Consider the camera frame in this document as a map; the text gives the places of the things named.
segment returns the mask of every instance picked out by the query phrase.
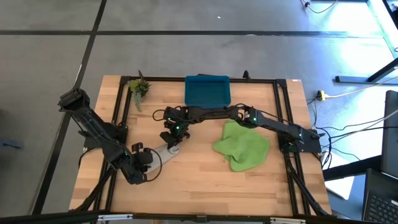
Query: green plant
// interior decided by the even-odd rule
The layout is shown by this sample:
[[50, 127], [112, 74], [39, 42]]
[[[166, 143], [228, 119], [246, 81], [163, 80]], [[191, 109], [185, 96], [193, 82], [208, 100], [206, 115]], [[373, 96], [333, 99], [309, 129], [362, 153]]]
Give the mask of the green plant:
[[129, 87], [132, 92], [132, 100], [139, 112], [141, 112], [140, 104], [142, 102], [142, 97], [144, 97], [149, 91], [150, 84], [144, 79], [141, 71], [138, 70], [140, 79], [131, 80], [129, 82]]

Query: gray floor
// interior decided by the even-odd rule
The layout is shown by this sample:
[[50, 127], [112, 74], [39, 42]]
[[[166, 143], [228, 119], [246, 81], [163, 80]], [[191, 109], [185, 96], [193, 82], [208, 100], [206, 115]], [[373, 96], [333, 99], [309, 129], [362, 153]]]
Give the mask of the gray floor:
[[[328, 4], [312, 5], [321, 9]], [[3, 0], [0, 29], [90, 30], [99, 5], [100, 0]], [[108, 1], [99, 29], [380, 31], [365, 3], [339, 2], [324, 14], [313, 14], [304, 11], [299, 0], [113, 0]], [[24, 143], [23, 149], [0, 149], [0, 217], [29, 212], [62, 116], [58, 98], [72, 87], [87, 40], [83, 36], [0, 36], [0, 136]], [[252, 77], [301, 79], [306, 97], [313, 98], [317, 90], [337, 95], [361, 88], [336, 84], [333, 78], [369, 76], [392, 59], [382, 36], [101, 36], [82, 88], [94, 105], [103, 75], [137, 75], [140, 69], [148, 76], [240, 77], [249, 70]], [[379, 118], [384, 114], [384, 94], [390, 89], [398, 90], [383, 86], [318, 103], [317, 124], [342, 127]], [[71, 124], [45, 213], [68, 209], [82, 144]], [[357, 134], [333, 146], [362, 159], [374, 156], [381, 152], [381, 132]]]

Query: green cloth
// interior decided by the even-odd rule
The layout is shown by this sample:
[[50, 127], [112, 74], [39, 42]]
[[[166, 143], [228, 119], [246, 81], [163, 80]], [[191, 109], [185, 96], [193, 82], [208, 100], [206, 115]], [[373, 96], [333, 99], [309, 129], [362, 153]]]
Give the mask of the green cloth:
[[269, 149], [269, 141], [253, 129], [229, 120], [224, 125], [222, 140], [213, 149], [224, 154], [233, 171], [242, 171], [262, 164]]

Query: laptop keyboard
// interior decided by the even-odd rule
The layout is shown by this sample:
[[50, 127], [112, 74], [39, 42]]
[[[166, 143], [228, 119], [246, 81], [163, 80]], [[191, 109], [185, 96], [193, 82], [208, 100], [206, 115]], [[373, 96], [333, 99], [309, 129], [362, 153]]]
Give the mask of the laptop keyboard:
[[380, 198], [369, 192], [366, 206], [368, 213], [365, 216], [365, 221], [398, 224], [398, 206], [394, 205], [391, 200]]

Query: wooden tabletop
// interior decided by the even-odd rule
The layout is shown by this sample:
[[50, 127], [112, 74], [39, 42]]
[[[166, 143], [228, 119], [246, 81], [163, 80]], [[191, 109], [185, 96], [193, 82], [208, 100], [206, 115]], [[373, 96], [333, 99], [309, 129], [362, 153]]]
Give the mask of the wooden tabletop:
[[[120, 76], [105, 76], [99, 91], [95, 111], [110, 122], [113, 114]], [[166, 106], [184, 105], [184, 82], [151, 82], [152, 86], [138, 112], [131, 103], [127, 125], [127, 148], [136, 142], [157, 148], [163, 144], [159, 134], [166, 129], [163, 122], [154, 121], [152, 113]], [[287, 80], [294, 122], [311, 127], [310, 116], [300, 80]], [[231, 83], [231, 104], [245, 103], [256, 109], [276, 114], [272, 85], [262, 83]], [[124, 91], [119, 119], [121, 119]], [[283, 107], [283, 94], [280, 90]], [[178, 213], [207, 215], [291, 216], [285, 164], [279, 151], [277, 134], [257, 128], [270, 140], [266, 161], [244, 172], [231, 171], [223, 155], [212, 149], [221, 139], [226, 120], [210, 120], [189, 127], [190, 139], [180, 145], [180, 153], [168, 161], [159, 178], [153, 182], [130, 185], [119, 171], [113, 196], [112, 212]], [[319, 161], [308, 153], [301, 153], [305, 183], [322, 208], [331, 213]], [[101, 150], [88, 153], [82, 160], [73, 191], [70, 208], [79, 206], [93, 190], [100, 175]], [[108, 186], [104, 189], [104, 207]], [[298, 208], [303, 213], [300, 191], [296, 186]]]

